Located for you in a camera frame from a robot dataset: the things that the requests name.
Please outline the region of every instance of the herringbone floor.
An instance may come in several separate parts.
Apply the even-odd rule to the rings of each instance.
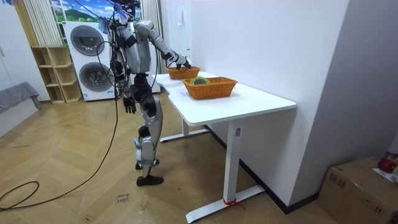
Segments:
[[[181,133],[181,118],[159,95],[164,111],[162,136]],[[137,187],[133,139],[140,115],[124,113],[118,103],[119,125],[111,151],[97,175],[63,198],[23,210],[0,213],[0,223],[178,224],[185,214],[222,198],[225,150],[210,134],[159,144],[160,164],[152,174],[162,185]],[[0,194],[30,180],[40,189],[21,205],[60,195],[86,180],[99,166],[114,128],[114,101],[43,104],[42,110],[0,138]],[[239,170],[238,190],[255,185]],[[29,194],[27,185],[6,197],[7,207]],[[285,216],[266,194],[230,207],[198,223],[334,223],[314,202]]]

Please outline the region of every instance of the washing machine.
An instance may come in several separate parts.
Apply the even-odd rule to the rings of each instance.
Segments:
[[[109,44],[100,44],[107,41],[108,36],[98,30],[96,22],[68,21],[63,29],[84,100],[114,98],[113,76],[109,69]]]

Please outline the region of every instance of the curtain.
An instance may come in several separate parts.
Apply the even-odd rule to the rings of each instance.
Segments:
[[[50,1],[24,0],[24,3],[39,45],[63,46]]]
[[[158,0],[141,0],[141,13],[143,19],[148,19],[155,24],[160,36],[163,38],[162,21],[160,18],[160,3]],[[160,53],[157,54],[158,74],[165,73],[166,63]]]

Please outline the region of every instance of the table top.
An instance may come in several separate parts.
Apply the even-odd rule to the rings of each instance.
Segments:
[[[205,78],[217,77],[199,72]],[[200,126],[264,113],[287,110],[296,103],[279,96],[237,83],[230,97],[195,100],[181,80],[172,80],[169,74],[157,75],[156,82],[169,94],[169,100],[189,126]]]

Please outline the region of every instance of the white table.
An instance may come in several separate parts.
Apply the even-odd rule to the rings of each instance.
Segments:
[[[205,78],[216,77],[216,75],[207,72],[200,72],[198,76]],[[188,125],[201,126],[228,121],[223,199],[225,202],[233,202],[234,200],[240,202],[263,192],[264,189],[257,185],[236,193],[239,151],[243,135],[242,118],[292,109],[296,107],[296,103],[240,83],[236,84],[230,97],[194,100],[188,94],[185,85],[180,80],[171,80],[168,74],[158,75],[156,82],[167,91],[169,101],[182,117],[182,134],[162,138],[160,141],[180,139],[207,132],[205,129],[188,132]],[[186,215],[188,223],[228,207],[229,205],[224,204],[223,199],[189,212]]]

